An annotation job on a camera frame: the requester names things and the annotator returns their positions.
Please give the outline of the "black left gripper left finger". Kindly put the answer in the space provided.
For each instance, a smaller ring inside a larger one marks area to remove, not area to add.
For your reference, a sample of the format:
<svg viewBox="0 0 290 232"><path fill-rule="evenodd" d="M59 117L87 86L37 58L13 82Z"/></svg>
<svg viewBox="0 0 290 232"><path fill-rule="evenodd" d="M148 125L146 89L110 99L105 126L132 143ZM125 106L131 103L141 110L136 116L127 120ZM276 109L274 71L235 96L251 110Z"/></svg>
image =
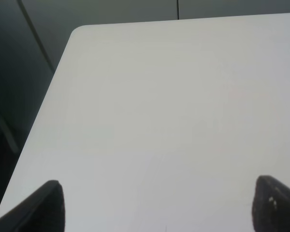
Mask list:
<svg viewBox="0 0 290 232"><path fill-rule="evenodd" d="M0 232L63 232L65 202L62 185L49 180L0 217Z"/></svg>

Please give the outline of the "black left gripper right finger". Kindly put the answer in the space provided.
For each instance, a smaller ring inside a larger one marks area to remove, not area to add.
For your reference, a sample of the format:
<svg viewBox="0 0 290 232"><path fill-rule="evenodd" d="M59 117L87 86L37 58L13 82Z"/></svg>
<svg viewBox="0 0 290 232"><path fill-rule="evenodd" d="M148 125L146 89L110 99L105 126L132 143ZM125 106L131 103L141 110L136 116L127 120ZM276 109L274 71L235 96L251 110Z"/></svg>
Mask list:
<svg viewBox="0 0 290 232"><path fill-rule="evenodd" d="M259 176L252 223L256 232L290 232L290 188L270 175Z"/></svg>

